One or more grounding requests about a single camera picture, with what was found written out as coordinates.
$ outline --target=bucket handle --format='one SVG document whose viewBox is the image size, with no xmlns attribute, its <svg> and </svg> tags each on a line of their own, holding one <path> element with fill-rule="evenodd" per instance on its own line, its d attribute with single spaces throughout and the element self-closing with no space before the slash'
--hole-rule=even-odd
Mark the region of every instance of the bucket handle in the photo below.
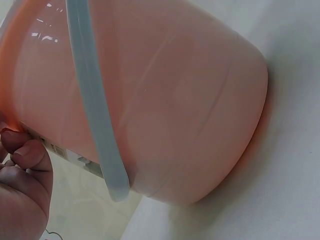
<svg viewBox="0 0 320 240">
<path fill-rule="evenodd" d="M 129 178 L 112 128 L 88 0 L 66 0 L 66 10 L 76 78 L 101 171 L 112 200 L 123 201 Z"/>
</svg>

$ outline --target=white surface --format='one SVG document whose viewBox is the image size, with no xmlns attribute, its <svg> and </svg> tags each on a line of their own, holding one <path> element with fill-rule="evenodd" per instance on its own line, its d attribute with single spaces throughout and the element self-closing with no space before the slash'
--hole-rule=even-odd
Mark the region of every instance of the white surface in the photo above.
<svg viewBox="0 0 320 240">
<path fill-rule="evenodd" d="M 218 189 L 190 207 L 143 198 L 122 240 L 320 239 L 320 1 L 194 2 L 262 51 L 266 107 Z"/>
</svg>

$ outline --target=bucket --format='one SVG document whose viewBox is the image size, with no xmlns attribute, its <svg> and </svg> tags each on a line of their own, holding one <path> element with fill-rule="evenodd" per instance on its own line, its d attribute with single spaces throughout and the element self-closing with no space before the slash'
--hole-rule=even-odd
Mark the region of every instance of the bucket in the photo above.
<svg viewBox="0 0 320 240">
<path fill-rule="evenodd" d="M 191 204 L 246 149 L 261 53 L 187 0 L 16 0 L 0 28 L 5 124 L 130 189 Z"/>
</svg>

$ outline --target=hand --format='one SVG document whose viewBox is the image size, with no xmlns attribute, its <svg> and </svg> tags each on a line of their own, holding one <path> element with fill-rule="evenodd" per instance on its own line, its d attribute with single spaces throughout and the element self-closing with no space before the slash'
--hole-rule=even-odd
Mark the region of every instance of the hand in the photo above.
<svg viewBox="0 0 320 240">
<path fill-rule="evenodd" d="M 7 153 L 11 160 L 2 164 Z M 0 144 L 0 240 L 38 240 L 49 218 L 53 169 L 43 145 L 4 129 Z"/>
</svg>

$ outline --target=label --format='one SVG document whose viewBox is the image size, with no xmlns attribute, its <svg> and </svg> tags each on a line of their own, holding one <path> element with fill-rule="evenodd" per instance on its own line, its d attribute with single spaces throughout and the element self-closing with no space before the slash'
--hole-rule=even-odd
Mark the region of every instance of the label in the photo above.
<svg viewBox="0 0 320 240">
<path fill-rule="evenodd" d="M 53 141 L 51 141 L 47 137 L 39 134 L 35 130 L 31 129 L 23 122 L 20 122 L 20 125 L 26 133 L 30 134 L 34 139 L 40 141 L 45 146 L 45 148 L 48 149 L 49 151 L 55 153 L 56 155 L 58 155 L 62 159 L 67 160 L 68 162 L 70 162 L 74 165 L 77 165 L 78 167 L 80 167 L 80 168 L 82 168 L 92 174 L 95 174 L 100 178 L 103 178 L 103 174 L 102 174 L 102 171 L 101 171 L 99 164 L 97 164 L 93 161 L 90 161 L 90 160 L 86 159 L 85 157 L 83 157 L 79 154 L 76 154 L 75 152 L 73 152 L 69 149 L 65 149 L 61 146 L 56 145 Z"/>
<path fill-rule="evenodd" d="M 52 141 L 47 139 L 45 136 L 40 135 L 39 133 L 37 133 L 33 129 L 27 127 L 22 122 L 20 124 L 21 124 L 22 129 L 26 133 L 30 134 L 34 139 L 39 140 L 48 150 L 57 154 L 59 157 L 65 159 L 67 161 L 69 160 L 67 150 L 65 148 L 62 148 L 62 147 L 54 144 Z"/>
</svg>

